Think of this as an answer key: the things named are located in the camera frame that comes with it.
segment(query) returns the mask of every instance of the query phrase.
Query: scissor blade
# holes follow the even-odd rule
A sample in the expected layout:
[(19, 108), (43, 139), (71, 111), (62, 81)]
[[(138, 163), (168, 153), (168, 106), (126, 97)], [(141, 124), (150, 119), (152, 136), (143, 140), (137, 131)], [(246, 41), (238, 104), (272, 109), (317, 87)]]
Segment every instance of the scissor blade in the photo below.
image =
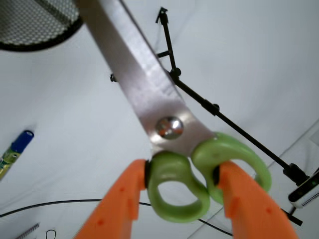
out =
[[(77, 5), (156, 148), (190, 156), (199, 143), (214, 136), (186, 107), (121, 0), (77, 0)], [(165, 117), (182, 121), (180, 137), (168, 140), (156, 132)]]

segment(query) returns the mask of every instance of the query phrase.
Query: blue cap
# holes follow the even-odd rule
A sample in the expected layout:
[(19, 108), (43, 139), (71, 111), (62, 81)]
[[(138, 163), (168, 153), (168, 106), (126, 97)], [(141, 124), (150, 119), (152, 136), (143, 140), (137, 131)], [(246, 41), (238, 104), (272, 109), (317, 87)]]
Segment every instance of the blue cap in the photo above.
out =
[(23, 131), (19, 137), (15, 140), (15, 142), (11, 145), (11, 150), (17, 153), (22, 153), (24, 149), (27, 147), (27, 145), (31, 142), (31, 140), (34, 137), (34, 133), (25, 130)]

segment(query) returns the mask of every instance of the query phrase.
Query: orange plastic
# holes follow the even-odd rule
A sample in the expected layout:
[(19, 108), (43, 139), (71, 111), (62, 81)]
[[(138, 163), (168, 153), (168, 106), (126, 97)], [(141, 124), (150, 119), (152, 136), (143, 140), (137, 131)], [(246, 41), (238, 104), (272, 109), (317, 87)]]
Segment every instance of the orange plastic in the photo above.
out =
[(91, 214), (74, 239), (129, 239), (145, 189), (145, 160), (135, 160)]
[(220, 165), (218, 187), (236, 239), (298, 239), (285, 213), (240, 167)]

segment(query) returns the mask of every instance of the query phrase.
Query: black wire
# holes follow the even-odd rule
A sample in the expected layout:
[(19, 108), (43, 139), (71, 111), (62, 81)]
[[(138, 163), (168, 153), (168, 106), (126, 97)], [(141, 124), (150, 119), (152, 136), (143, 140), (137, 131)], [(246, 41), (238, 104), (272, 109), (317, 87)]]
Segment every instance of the black wire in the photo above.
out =
[[(14, 213), (18, 213), (18, 212), (21, 212), (21, 211), (24, 211), (24, 210), (27, 210), (27, 209), (31, 209), (31, 208), (37, 208), (37, 207), (43, 207), (43, 206), (47, 206), (47, 205), (53, 205), (53, 204), (63, 204), (63, 203), (82, 203), (82, 202), (100, 202), (101, 199), (77, 199), (77, 200), (64, 200), (64, 201), (54, 201), (54, 202), (47, 202), (47, 203), (39, 203), (39, 204), (34, 204), (34, 205), (30, 205), (30, 206), (27, 206), (27, 207), (23, 207), (23, 208), (19, 208), (19, 209), (15, 209), (15, 210), (12, 210), (10, 212), (7, 212), (7, 213), (3, 213), (3, 214), (0, 214), (0, 218), (3, 218), (3, 217), (6, 217), (6, 216), (9, 216), (11, 214), (14, 214)], [(139, 202), (140, 205), (144, 205), (144, 206), (149, 206), (151, 207), (151, 204), (149, 203), (142, 203), (142, 202)], [(229, 236), (233, 236), (233, 234), (229, 233), (229, 232), (226, 232), (224, 231), (223, 229), (220, 229), (202, 219), (198, 219), (201, 223), (204, 223), (222, 233), (225, 233)]]
[(212, 224), (210, 224), (210, 223), (208, 223), (208, 222), (205, 222), (204, 220), (202, 220), (202, 219), (198, 219), (201, 223), (204, 223), (204, 224), (206, 224), (206, 225), (208, 225), (208, 226), (210, 226), (210, 227), (212, 227), (212, 228), (214, 228), (214, 229), (216, 229), (216, 230), (218, 230), (218, 231), (220, 231), (220, 232), (222, 232), (222, 233), (225, 233), (225, 234), (227, 234), (227, 235), (230, 235), (230, 236), (233, 236), (233, 234), (232, 233), (229, 233), (229, 232), (227, 232), (227, 231), (224, 231), (223, 229), (220, 229), (220, 228), (218, 228), (218, 227), (216, 227), (216, 226), (214, 226), (214, 225), (212, 225)]
[(48, 239), (48, 232), (54, 232), (54, 239), (56, 238), (56, 231), (53, 229), (47, 230), (45, 233), (45, 239)]

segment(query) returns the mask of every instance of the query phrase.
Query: black mesh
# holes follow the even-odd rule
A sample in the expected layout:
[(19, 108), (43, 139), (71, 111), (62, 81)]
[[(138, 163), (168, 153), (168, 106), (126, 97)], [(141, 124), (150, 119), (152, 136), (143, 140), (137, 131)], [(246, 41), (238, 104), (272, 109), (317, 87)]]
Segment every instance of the black mesh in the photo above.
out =
[(0, 0), (0, 48), (32, 51), (56, 45), (82, 25), (72, 0)]

